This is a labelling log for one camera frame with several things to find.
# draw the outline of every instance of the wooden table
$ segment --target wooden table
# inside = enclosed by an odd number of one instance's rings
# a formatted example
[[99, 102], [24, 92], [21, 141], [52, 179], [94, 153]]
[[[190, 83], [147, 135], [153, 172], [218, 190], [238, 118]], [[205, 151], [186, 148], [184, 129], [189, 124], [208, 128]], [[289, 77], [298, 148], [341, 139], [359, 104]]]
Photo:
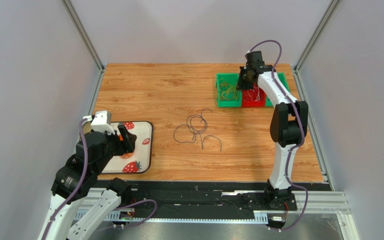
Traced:
[[[272, 172], [275, 145], [269, 133], [273, 108], [219, 108], [216, 73], [238, 73], [240, 64], [108, 64], [94, 111], [109, 110], [113, 122], [150, 121], [154, 138], [150, 168], [144, 173], [101, 174], [99, 179], [148, 181], [266, 182]], [[298, 98], [291, 67], [279, 64], [291, 93]], [[186, 118], [203, 113], [208, 122], [200, 141], [177, 143], [173, 132]], [[187, 129], [176, 133], [190, 140]], [[292, 180], [322, 182], [310, 134], [295, 157]]]

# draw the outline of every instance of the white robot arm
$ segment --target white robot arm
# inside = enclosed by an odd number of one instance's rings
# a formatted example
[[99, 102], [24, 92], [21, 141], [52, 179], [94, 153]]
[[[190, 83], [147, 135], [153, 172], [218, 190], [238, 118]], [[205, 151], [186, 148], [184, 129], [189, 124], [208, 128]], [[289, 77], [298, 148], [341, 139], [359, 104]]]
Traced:
[[[257, 85], [259, 88], [263, 89], [263, 91], [267, 94], [270, 101], [274, 106], [280, 103], [289, 103], [290, 101], [285, 97], [284, 93], [279, 89], [278, 85], [275, 81], [278, 81], [279, 85], [284, 89], [284, 92], [287, 93], [290, 99], [294, 102], [297, 99], [288, 92], [285, 86], [281, 83], [278, 74], [274, 73], [275, 78], [272, 78], [272, 74], [270, 71], [261, 73], [258, 76]], [[274, 189], [288, 189], [291, 184], [287, 181], [285, 176], [285, 167], [287, 164], [288, 152], [291, 151], [296, 144], [289, 144], [285, 147], [282, 147], [278, 142], [275, 142], [275, 160], [273, 163], [272, 174], [270, 175], [269, 182], [270, 185]], [[297, 148], [292, 150], [291, 159], [288, 165], [288, 176], [291, 176], [291, 172], [293, 170], [293, 162], [294, 156], [296, 155]]]
[[[275, 159], [268, 179], [269, 187], [265, 188], [265, 204], [269, 208], [278, 209], [291, 200], [292, 189], [288, 177], [291, 177], [297, 144], [302, 142], [298, 119], [306, 136], [309, 107], [305, 101], [298, 101], [287, 91], [273, 67], [265, 65], [261, 51], [248, 52], [245, 57], [247, 62], [244, 67], [240, 67], [236, 89], [250, 90], [257, 84], [275, 108], [270, 124], [270, 136], [275, 142]], [[289, 120], [289, 115], [296, 118]]]
[[[83, 122], [90, 121], [92, 116], [85, 116], [84, 119], [86, 120]], [[82, 140], [76, 145], [76, 153], [57, 171], [51, 188], [50, 207], [39, 240], [64, 240], [67, 236], [70, 240], [88, 239], [102, 220], [122, 201], [126, 201], [124, 204], [130, 203], [131, 186], [115, 178], [92, 209], [71, 227], [84, 198], [112, 157], [132, 153], [135, 150], [137, 136], [129, 133], [122, 124], [119, 124], [118, 130], [115, 131], [110, 123], [111, 114], [108, 111], [96, 112], [91, 122], [93, 131], [83, 135]]]

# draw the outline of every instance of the gray wall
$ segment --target gray wall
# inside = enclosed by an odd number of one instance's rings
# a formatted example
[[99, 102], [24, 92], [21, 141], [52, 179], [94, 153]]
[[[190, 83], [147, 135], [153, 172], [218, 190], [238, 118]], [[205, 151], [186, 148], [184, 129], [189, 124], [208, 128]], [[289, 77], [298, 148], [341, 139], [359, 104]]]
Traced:
[[384, 1], [343, 0], [301, 77], [361, 239], [384, 239]]
[[61, 1], [0, 0], [0, 240], [38, 237], [97, 78]]
[[[282, 43], [294, 64], [330, 0], [72, 0], [106, 63], [243, 63], [256, 43]], [[274, 62], [276, 45], [260, 49]]]

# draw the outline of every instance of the green bin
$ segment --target green bin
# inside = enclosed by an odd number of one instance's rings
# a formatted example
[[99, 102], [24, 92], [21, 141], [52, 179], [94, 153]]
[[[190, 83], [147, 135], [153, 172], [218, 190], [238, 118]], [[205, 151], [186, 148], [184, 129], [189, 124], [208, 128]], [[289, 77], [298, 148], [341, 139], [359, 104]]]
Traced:
[[217, 106], [219, 108], [241, 107], [243, 92], [236, 90], [238, 73], [217, 73], [215, 87], [217, 88]]

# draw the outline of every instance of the black cable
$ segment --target black cable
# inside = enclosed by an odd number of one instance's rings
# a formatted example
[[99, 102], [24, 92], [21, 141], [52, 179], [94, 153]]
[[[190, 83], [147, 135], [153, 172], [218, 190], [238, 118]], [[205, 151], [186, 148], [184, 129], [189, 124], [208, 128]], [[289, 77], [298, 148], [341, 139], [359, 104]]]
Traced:
[[[214, 136], [214, 135], [207, 135], [203, 138], [203, 136], [201, 134], [203, 134], [206, 129], [207, 129], [207, 126], [208, 126], [208, 122], [204, 119], [203, 117], [203, 112], [204, 110], [209, 110], [210, 112], [213, 112], [211, 109], [205, 107], [201, 110], [201, 114], [198, 115], [198, 114], [193, 114], [193, 115], [190, 115], [186, 118], [186, 124], [180, 124], [179, 126], [177, 126], [173, 132], [173, 139], [180, 143], [180, 144], [193, 144], [197, 141], [197, 135], [199, 135], [199, 138], [200, 138], [200, 141], [201, 141], [201, 149], [204, 149], [204, 141], [206, 140], [206, 138], [208, 137], [213, 137], [215, 139], [217, 139], [219, 142], [220, 142], [220, 152], [222, 151], [222, 141]], [[201, 121], [199, 122], [204, 122], [204, 126], [202, 127], [202, 129], [196, 129], [193, 125], [192, 125], [192, 119], [201, 119]], [[182, 127], [182, 126], [187, 126], [187, 128], [189, 129], [189, 132], [192, 133], [192, 139], [190, 141], [179, 141], [176, 139], [176, 131]]]

